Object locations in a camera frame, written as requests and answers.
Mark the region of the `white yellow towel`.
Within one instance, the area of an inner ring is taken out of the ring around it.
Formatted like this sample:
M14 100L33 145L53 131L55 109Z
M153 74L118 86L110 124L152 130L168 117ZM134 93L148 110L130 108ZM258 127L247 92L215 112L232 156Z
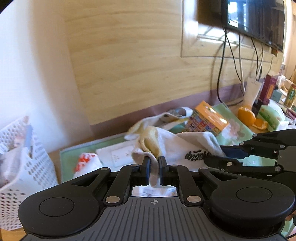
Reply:
M159 157L168 165L181 165L197 172L205 167L208 156L225 157L216 137L211 132L185 132L173 134L162 128L148 126L137 138L132 158L142 164L145 157L151 160L149 184L159 187Z

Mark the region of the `orange peel piece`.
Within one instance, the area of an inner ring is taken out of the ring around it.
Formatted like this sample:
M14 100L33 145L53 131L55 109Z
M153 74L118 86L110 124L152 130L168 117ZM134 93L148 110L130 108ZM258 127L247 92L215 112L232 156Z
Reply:
M257 118L252 126L258 130L266 130L268 128L268 122Z

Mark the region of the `green tissue pack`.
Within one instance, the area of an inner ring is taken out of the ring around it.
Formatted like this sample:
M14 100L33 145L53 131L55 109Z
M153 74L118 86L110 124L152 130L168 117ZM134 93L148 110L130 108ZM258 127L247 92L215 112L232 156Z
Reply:
M274 109L269 105L262 105L257 117L267 122L267 129L270 132L284 130L288 125L281 108Z

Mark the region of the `white paper envelope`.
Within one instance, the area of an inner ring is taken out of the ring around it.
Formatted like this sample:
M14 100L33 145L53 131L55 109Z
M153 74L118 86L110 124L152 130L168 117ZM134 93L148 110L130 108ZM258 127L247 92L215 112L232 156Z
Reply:
M135 141L125 141L96 150L99 160L110 168L121 168L125 165L134 164L132 151Z

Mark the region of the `green table mat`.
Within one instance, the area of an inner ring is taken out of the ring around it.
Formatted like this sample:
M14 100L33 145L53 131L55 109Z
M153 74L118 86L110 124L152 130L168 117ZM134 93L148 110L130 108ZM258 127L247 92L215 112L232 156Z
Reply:
M229 125L220 133L217 137L217 141L220 145L237 145L240 142L249 140L254 132L246 127L235 115L231 112L230 109L226 108L223 104L217 104L213 107L215 111L224 116ZM170 131L172 133L180 133L184 129L184 125L177 125L172 128ZM74 178L75 168L78 163L78 158L82 153L95 153L96 150L116 145L122 142L125 142L124 133L110 136L107 138L101 138L86 144L76 145L64 149L60 152L60 163L61 163L61 183L69 181ZM256 158L248 157L243 160L245 165L249 166L267 166L271 163L271 159L267 158ZM107 158L107 162L104 163L106 166L110 167L112 171L118 171L121 166L114 166L112 159ZM146 196L146 197L159 197L159 196L173 196L176 195L176 188L174 187L160 187L154 188L151 186L144 186L136 189L136 195ZM282 231L282 234L285 236L290 236L293 231L295 232L295 226L291 221L285 223L285 227Z

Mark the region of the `orange fruit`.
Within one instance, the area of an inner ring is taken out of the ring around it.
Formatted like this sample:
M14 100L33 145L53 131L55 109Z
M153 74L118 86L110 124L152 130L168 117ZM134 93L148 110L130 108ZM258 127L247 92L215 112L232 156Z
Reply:
M241 106L238 109L237 117L244 125L248 127L252 126L256 121L255 114L249 105Z

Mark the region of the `colourful orange box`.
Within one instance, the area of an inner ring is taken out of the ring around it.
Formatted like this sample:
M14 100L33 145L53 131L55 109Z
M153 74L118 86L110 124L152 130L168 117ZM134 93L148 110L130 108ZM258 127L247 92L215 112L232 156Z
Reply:
M217 137L227 126L228 121L205 101L193 109L185 126L185 132L210 132Z

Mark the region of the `green gold can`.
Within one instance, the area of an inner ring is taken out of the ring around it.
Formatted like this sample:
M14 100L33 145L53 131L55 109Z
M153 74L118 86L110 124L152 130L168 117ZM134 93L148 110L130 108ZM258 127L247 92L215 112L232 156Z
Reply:
M284 106L286 108L291 108L294 101L295 101L295 95L296 95L296 85L292 84L289 88L289 91L287 93L287 96L285 98Z

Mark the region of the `white grey cloth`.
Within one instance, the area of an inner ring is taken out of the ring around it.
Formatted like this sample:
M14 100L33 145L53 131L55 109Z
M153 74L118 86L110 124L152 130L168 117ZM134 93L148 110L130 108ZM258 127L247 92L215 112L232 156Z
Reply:
M162 114L155 116L149 116L143 118L136 122L125 134L124 139L127 141L132 141L137 139L141 133L148 126L156 126L164 130L171 130L177 125L186 123L189 120L189 117L193 114L193 110L188 107L181 107L176 109L171 109Z

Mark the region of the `white red plastic bag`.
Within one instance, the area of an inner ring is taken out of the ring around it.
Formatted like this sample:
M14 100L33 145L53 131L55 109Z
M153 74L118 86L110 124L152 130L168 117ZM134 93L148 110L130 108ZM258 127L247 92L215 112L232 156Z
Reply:
M93 172L102 168L102 163L95 153L82 153L79 156L78 163L74 169L74 178L83 176L87 173Z

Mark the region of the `dark red box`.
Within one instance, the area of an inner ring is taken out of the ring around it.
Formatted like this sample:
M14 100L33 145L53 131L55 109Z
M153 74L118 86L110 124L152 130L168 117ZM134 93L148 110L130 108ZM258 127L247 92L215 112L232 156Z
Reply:
M259 101L261 102L261 104L264 104L264 105L269 104L269 100L272 97L277 80L278 80L278 75L274 75L274 76L266 75L264 79L264 85L260 92L260 97L259 97Z

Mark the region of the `white perforated plastic basket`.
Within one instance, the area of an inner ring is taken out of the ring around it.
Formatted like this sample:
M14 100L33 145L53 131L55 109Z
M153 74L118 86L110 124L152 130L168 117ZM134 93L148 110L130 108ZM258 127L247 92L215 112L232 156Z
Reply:
M21 228L20 204L30 195L56 186L54 163L24 116L1 129L1 228Z

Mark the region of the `wall mounted television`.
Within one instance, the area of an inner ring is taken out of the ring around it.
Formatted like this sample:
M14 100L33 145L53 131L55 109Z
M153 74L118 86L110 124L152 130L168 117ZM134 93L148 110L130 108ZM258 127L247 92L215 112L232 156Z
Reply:
M283 51L285 3L271 0L211 1L211 10L221 16L227 30L252 37Z

